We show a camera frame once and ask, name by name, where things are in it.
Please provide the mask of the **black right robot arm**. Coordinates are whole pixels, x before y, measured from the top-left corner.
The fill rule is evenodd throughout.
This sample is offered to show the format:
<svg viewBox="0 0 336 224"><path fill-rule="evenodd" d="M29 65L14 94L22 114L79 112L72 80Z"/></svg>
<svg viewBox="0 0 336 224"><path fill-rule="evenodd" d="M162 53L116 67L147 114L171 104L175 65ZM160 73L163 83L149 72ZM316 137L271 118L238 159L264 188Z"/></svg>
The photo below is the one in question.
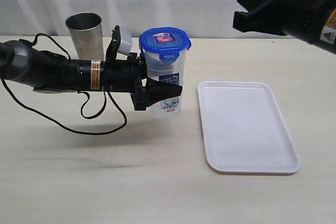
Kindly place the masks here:
<svg viewBox="0 0 336 224"><path fill-rule="evenodd" d="M233 28L291 36L335 53L335 0L236 0Z"/></svg>

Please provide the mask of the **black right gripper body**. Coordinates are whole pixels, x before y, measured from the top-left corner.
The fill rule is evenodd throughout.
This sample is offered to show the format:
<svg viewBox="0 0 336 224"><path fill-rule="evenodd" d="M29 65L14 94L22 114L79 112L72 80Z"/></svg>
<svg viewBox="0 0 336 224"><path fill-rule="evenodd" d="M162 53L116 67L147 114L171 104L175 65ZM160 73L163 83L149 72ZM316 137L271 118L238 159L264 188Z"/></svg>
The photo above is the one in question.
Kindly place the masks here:
<svg viewBox="0 0 336 224"><path fill-rule="evenodd" d="M283 31L314 46L335 45L335 0L285 0Z"/></svg>

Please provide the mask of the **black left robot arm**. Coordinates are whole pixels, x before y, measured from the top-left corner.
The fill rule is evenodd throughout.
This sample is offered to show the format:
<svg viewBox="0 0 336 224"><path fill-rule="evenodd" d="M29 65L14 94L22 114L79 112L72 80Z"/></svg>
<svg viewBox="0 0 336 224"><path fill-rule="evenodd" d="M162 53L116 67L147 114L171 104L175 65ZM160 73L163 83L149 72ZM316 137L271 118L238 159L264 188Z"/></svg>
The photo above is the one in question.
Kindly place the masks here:
<svg viewBox="0 0 336 224"><path fill-rule="evenodd" d="M136 111L181 95L182 86L149 78L144 57L130 53L122 60L116 56L109 52L106 61L68 59L37 50L23 39L9 40L1 43L1 77L36 92L129 93Z"/></svg>

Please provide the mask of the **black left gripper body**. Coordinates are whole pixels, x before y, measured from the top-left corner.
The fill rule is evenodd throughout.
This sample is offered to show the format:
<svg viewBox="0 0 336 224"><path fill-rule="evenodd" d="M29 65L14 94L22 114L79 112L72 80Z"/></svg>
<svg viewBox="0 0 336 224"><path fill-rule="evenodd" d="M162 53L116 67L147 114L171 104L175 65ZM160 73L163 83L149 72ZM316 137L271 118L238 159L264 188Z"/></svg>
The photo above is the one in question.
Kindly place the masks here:
<svg viewBox="0 0 336 224"><path fill-rule="evenodd" d="M117 59L115 52L106 54L103 78L107 91L129 93L136 111L145 111L150 106L150 82L144 54L131 52L126 60Z"/></svg>

